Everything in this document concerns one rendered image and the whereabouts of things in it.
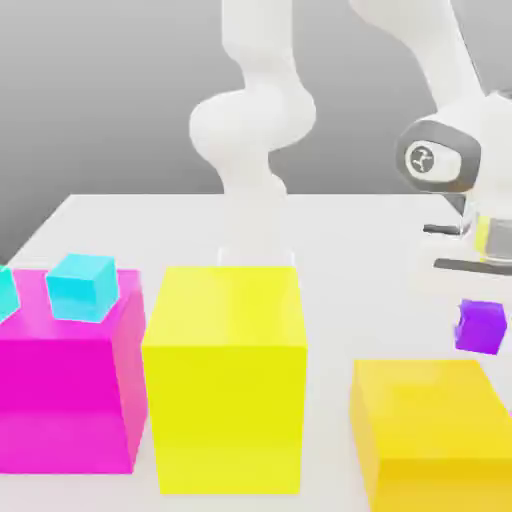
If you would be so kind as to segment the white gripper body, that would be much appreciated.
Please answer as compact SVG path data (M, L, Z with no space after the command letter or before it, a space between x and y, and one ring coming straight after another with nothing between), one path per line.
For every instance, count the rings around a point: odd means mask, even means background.
M512 264L437 258L429 284L465 299L512 299Z

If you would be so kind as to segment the small purple cube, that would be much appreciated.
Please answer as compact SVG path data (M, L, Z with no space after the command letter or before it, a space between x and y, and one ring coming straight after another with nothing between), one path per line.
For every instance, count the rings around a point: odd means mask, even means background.
M463 299L460 318L454 329L458 350L497 355L507 330L505 309L501 303Z

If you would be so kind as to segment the small cyan cube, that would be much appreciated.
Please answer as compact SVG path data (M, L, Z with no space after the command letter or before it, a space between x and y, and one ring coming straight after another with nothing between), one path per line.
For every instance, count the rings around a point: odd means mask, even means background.
M70 253L45 275L53 317L101 323L119 299L115 260Z

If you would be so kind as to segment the small turquoise cube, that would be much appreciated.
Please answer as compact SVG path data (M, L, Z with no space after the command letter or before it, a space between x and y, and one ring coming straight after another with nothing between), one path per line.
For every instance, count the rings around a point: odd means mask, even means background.
M20 308L20 299L10 268L0 267L0 323Z

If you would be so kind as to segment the large orange box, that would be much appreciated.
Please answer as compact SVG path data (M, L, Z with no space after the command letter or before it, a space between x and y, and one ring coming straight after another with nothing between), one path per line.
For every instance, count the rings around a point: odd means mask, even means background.
M475 360L355 361L370 512L512 512L512 416Z

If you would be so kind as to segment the large yellow box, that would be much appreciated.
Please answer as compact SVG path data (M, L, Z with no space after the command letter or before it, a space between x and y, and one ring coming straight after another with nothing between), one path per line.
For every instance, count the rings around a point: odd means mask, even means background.
M160 491L297 493L307 348L295 268L168 268L142 343Z

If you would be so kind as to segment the large magenta box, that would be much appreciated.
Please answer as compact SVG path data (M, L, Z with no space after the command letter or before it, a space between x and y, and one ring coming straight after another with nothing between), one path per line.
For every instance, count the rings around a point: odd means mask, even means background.
M0 474L130 474L147 418L140 274L118 273L102 323L54 319L45 273L20 269L0 323Z

